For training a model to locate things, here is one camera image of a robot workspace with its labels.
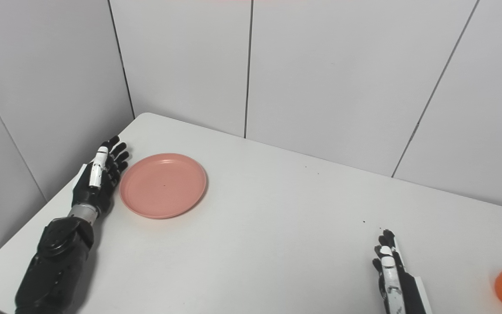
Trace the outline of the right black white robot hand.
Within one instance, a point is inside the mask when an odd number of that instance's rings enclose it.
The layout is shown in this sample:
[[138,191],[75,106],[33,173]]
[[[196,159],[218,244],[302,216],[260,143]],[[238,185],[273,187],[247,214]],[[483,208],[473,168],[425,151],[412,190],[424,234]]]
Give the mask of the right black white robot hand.
[[378,272],[378,288],[386,314],[432,314],[420,276],[412,276],[403,264],[395,234],[385,229],[375,246],[372,260]]

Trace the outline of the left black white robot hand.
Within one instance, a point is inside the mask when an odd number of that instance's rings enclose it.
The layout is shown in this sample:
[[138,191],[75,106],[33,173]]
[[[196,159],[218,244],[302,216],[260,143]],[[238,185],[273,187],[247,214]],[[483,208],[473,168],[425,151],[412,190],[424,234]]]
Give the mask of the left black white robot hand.
[[72,189],[71,205],[89,205],[98,215],[112,208],[112,197],[128,167],[127,144],[119,136],[100,145],[96,156],[80,172]]

